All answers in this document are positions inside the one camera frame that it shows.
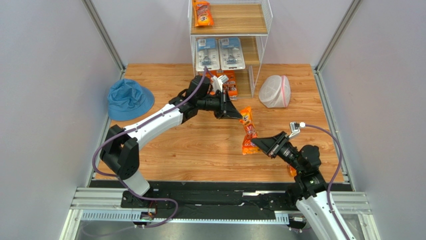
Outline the orange razor box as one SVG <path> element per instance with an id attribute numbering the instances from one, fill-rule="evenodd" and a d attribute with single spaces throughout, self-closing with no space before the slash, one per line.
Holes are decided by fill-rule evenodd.
<path id="1" fill-rule="evenodd" d="M 216 76 L 216 71 L 215 70 L 208 70 L 206 72 L 205 76 L 207 78 L 209 78 L 210 80 L 212 80 Z"/>
<path id="2" fill-rule="evenodd" d="M 234 70 L 217 70 L 216 76 L 222 81 L 222 88 L 228 92 L 231 100 L 236 101 L 238 97 L 237 79 Z"/>

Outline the white Gillette razor pack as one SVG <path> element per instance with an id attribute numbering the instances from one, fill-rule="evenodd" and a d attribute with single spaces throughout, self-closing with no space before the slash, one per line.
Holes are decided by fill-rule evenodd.
<path id="1" fill-rule="evenodd" d="M 226 70 L 243 70 L 246 68 L 241 40 L 236 37 L 218 39 L 220 67 Z"/>

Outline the blue card razor blister pack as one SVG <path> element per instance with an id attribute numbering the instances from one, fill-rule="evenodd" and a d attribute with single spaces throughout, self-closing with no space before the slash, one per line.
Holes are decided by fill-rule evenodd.
<path id="1" fill-rule="evenodd" d="M 219 47 L 215 38 L 200 38 L 196 41 L 195 70 L 202 72 L 220 70 Z"/>

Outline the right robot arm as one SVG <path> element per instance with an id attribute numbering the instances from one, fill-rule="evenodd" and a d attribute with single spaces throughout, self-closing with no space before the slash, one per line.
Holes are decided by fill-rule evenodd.
<path id="1" fill-rule="evenodd" d="M 317 146 L 304 145 L 297 149 L 285 132 L 252 138 L 251 142 L 271 159 L 279 157 L 295 169 L 294 183 L 286 190 L 287 202 L 303 214 L 320 240 L 355 239 L 320 172 L 322 162 Z"/>

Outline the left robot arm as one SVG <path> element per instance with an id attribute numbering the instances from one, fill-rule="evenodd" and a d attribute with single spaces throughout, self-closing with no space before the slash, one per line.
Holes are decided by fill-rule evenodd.
<path id="1" fill-rule="evenodd" d="M 99 158 L 126 188 L 137 196 L 145 195 L 150 184 L 139 171 L 140 150 L 165 131 L 195 117 L 199 111 L 211 111 L 216 119 L 242 119 L 223 84 L 227 75 L 194 77 L 188 88 L 172 98 L 158 112 L 124 128 L 109 128 Z"/>

